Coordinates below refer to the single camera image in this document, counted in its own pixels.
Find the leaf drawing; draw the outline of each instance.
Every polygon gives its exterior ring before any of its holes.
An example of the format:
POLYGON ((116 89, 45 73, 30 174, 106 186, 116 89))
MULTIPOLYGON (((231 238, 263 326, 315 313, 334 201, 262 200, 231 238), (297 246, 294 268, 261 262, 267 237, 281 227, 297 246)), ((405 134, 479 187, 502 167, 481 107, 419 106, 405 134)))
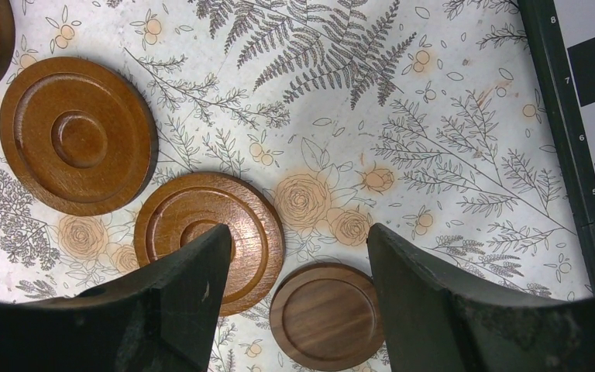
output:
POLYGON ((202 143, 206 147, 206 156, 220 160, 219 170, 229 173, 234 177, 243 179, 243 174, 249 171, 249 168, 243 168, 245 158, 240 156, 240 150, 234 150, 236 138, 232 138, 232 132, 225 134, 224 129, 215 130, 215 141, 211 141, 211 133, 202 137, 202 143))
POLYGON ((229 319, 218 318, 215 329, 215 338, 213 339, 213 349, 211 351, 211 363, 209 370, 218 372, 236 372, 236 363, 234 361, 233 349, 229 346, 236 336, 236 324, 229 324, 229 319))
POLYGON ((60 252, 50 245, 46 222, 31 216, 33 200, 19 181, 0 170, 0 248, 12 263, 32 267, 39 261, 42 270, 49 270, 60 252))
POLYGON ((505 287, 534 294, 542 297, 551 297, 547 287, 537 283, 529 283, 526 287, 515 284, 511 278, 523 277, 520 272, 521 264, 519 257, 508 254, 486 254, 483 250, 484 244, 472 239, 464 239, 462 236, 438 236, 437 246, 424 249, 446 255, 452 259, 457 267, 470 272, 481 278, 487 275, 495 275, 500 278, 498 283, 505 287))
POLYGON ((152 81, 147 87, 152 96, 157 95, 156 103, 172 112, 188 102, 193 105, 194 117, 208 126, 215 124, 213 108, 229 114, 231 120, 252 129, 257 129, 261 122, 265 122, 270 128, 280 128, 290 122, 290 113, 282 102, 258 104, 256 108, 244 105, 244 100, 249 98, 246 89, 232 88, 224 96, 214 97, 213 92, 218 91, 220 83, 214 74, 208 74, 201 83, 161 77, 161 74, 172 75, 182 71, 181 68, 186 62, 184 55, 162 61, 153 57, 135 58, 128 49, 125 48, 125 51, 152 76, 152 81))
POLYGON ((485 35, 476 44, 480 46, 480 50, 487 47, 489 43, 494 45, 494 49, 502 47, 506 41, 513 41, 514 44, 523 43, 524 50, 528 48, 528 38, 523 29, 515 29, 511 23, 505 23, 505 26, 497 29, 496 26, 491 26, 491 32, 485 35))
POLYGON ((56 290, 45 281, 36 280, 32 283, 30 281, 19 281, 19 285, 15 286, 28 294, 25 294, 27 298, 34 300, 43 300, 45 298, 53 298, 57 296, 56 290))
POLYGON ((550 229, 549 231, 541 231, 535 228, 522 226, 517 229, 509 220, 499 223, 493 222, 489 224, 490 229, 488 233, 498 230, 498 237, 493 237, 488 241, 489 247, 494 248, 494 252, 500 251, 502 253, 508 250, 514 252, 526 253, 532 248, 533 254, 537 253, 538 244, 544 243, 548 249, 548 237, 559 230, 560 228, 550 229))
POLYGON ((160 125, 158 122, 159 140, 167 143, 172 152, 169 150, 159 150, 161 158, 158 160, 158 168, 152 178, 154 184, 164 184, 174 178, 192 173, 198 170, 198 165, 201 161, 195 156, 199 153, 200 146, 194 143, 194 136, 189 136, 186 132, 185 122, 187 118, 181 120, 180 118, 167 117, 167 121, 160 125), (176 164, 181 167, 181 170, 175 172, 171 167, 163 167, 161 164, 176 164))
POLYGON ((466 6, 475 5, 476 9, 493 9, 496 14, 499 12, 519 13, 519 5, 516 0, 448 0, 443 4, 444 12, 449 20, 459 16, 466 6))
POLYGON ((512 149, 502 157, 504 173, 498 170, 499 148, 494 130, 499 124, 494 121, 496 111, 490 108, 491 99, 484 93, 466 91, 465 97, 453 98, 451 102, 456 114, 444 115, 442 125, 430 129, 427 115, 418 112, 418 104, 395 100, 391 107, 396 115, 390 115, 383 124, 384 131, 371 150, 404 171, 399 179, 407 190, 465 194, 457 202, 463 212, 481 213, 487 218, 501 217, 523 205, 556 225, 550 230, 522 232, 524 235, 516 238, 498 236, 490 242, 496 250, 525 252, 532 247, 531 252, 536 253, 537 244, 548 244, 546 238, 557 230, 575 235, 549 215, 549 202, 556 200, 562 190, 550 170, 535 171, 524 154, 512 149), (504 177, 512 181, 511 185, 504 184, 504 177), (535 192, 541 206, 524 198, 525 193, 535 192))
POLYGON ((291 103, 307 92, 345 85, 354 109, 372 87, 377 87, 381 105, 394 91, 402 92, 392 80, 415 38, 412 34, 388 45, 400 0, 394 0, 375 22, 361 10, 367 2, 338 0, 329 6, 307 0, 197 0, 197 14, 209 19, 212 37, 233 19, 225 52, 242 44, 237 52, 239 68, 260 54, 279 50, 256 79, 254 90, 281 75, 292 75, 284 90, 284 102, 291 103))

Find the fern leaf illustration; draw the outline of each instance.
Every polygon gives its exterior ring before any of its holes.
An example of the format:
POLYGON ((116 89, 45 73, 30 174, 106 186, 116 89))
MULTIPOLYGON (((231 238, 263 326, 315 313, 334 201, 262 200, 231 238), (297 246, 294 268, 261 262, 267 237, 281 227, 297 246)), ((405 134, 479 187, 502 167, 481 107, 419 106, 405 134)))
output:
POLYGON ((327 89, 325 79, 328 80, 330 86, 334 89, 334 81, 336 80, 340 84, 341 74, 344 78, 348 79, 347 77, 357 74, 359 66, 354 60, 350 60, 347 64, 334 70, 329 68, 328 65, 318 65, 316 66, 316 70, 318 72, 313 68, 309 69, 311 76, 303 72, 302 77, 304 81, 300 79, 300 76, 297 76, 295 82, 291 82, 291 89, 284 91, 284 101, 287 103, 293 102, 296 98, 304 95, 306 91, 311 91, 311 88, 320 89, 322 87, 323 89, 327 89))
POLYGON ((392 82, 397 64, 414 36, 395 46, 385 46, 394 28, 400 0, 368 24, 362 7, 368 0, 337 0, 335 5, 308 0, 191 0, 198 16, 209 18, 214 36, 234 18, 225 41, 225 52, 246 39, 237 60, 240 68, 262 53, 278 50, 277 57, 260 73, 254 90, 281 75, 293 75, 284 90, 291 103, 314 89, 349 89, 351 108, 377 86, 380 105, 395 91, 392 82))
POLYGON ((227 24, 229 13, 233 12, 234 3, 233 0, 204 0, 203 2, 208 3, 208 16, 211 22, 209 32, 214 39, 215 33, 227 24))
POLYGON ((229 52, 229 48, 232 47, 234 42, 245 36, 247 33, 254 29, 254 25, 259 25, 259 19, 266 17, 263 10, 256 8, 254 5, 247 2, 237 2, 235 5, 236 10, 234 15, 234 23, 232 29, 229 30, 227 35, 227 41, 225 41, 225 53, 229 52))
POLYGON ((325 48, 320 36, 309 33, 306 29, 303 30, 304 33, 294 34, 296 40, 291 41, 288 51, 285 50, 283 55, 276 57, 273 63, 259 75, 254 84, 254 91, 280 75, 295 72, 295 65, 298 68, 315 66, 325 57, 325 48))
POLYGON ((288 14, 294 17, 299 22, 307 24, 308 12, 307 12, 307 0, 289 0, 288 14))
POLYGON ((258 54, 277 49, 277 43, 286 45, 289 31, 293 29, 290 18, 269 14, 260 25, 260 30, 251 35, 251 40, 243 47, 238 58, 238 68, 258 54))

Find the patterned backdrop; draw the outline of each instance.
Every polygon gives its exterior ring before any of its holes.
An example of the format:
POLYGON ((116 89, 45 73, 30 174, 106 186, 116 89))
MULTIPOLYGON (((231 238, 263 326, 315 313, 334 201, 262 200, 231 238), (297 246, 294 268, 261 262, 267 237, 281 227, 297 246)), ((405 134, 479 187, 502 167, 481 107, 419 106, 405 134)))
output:
MULTIPOLYGON (((273 202, 280 280, 322 260, 370 273, 366 234, 382 222, 514 290, 590 295, 518 4, 444 1, 12 0, 0 102, 37 60, 92 60, 143 93, 160 159, 125 208, 74 217, 33 198, 0 146, 0 301, 71 296, 135 270, 142 203, 195 171, 273 202)), ((308 370, 274 342, 269 306, 220 320, 210 370, 308 370)), ((386 349, 353 370, 389 371, 386 349)))

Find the floral paper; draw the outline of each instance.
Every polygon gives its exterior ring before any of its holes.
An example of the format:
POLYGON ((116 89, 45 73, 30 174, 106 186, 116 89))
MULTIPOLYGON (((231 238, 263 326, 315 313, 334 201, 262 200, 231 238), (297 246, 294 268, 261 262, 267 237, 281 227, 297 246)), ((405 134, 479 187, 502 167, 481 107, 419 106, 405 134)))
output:
MULTIPOLYGON (((160 157, 135 201, 74 217, 33 198, 0 146, 0 301, 71 296, 135 270, 142 203, 195 171, 232 174, 273 202, 280 281, 317 261, 370 273, 366 234, 381 222, 514 290, 590 295, 516 1, 11 3, 0 102, 38 60, 94 61, 142 92, 160 157)), ((209 370, 309 370, 273 340, 272 293, 218 322, 209 370)), ((352 370, 388 363, 382 348, 352 370)))

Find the orange rose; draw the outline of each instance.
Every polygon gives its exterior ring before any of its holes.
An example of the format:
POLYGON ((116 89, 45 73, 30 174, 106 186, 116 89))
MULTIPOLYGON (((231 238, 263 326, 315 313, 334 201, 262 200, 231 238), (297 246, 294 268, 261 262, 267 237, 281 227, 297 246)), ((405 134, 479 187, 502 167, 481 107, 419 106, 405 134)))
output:
POLYGON ((58 241, 67 254, 82 260, 96 260, 108 243, 108 232, 95 217, 68 215, 60 220, 58 241))
POLYGON ((108 254, 111 257, 111 263, 122 274, 128 274, 139 268, 136 251, 132 246, 117 245, 112 249, 109 244, 108 254))
POLYGON ((363 178, 364 185, 377 192, 386 191, 394 185, 394 174, 388 169, 380 168, 365 174, 363 178))
POLYGON ((332 235, 347 246, 358 246, 365 243, 368 230, 373 224, 370 215, 363 215, 355 210, 343 211, 338 208, 327 213, 329 229, 332 235))
POLYGON ((282 222, 296 229, 314 227, 332 207, 327 186, 309 174, 296 174, 277 186, 275 207, 282 222))

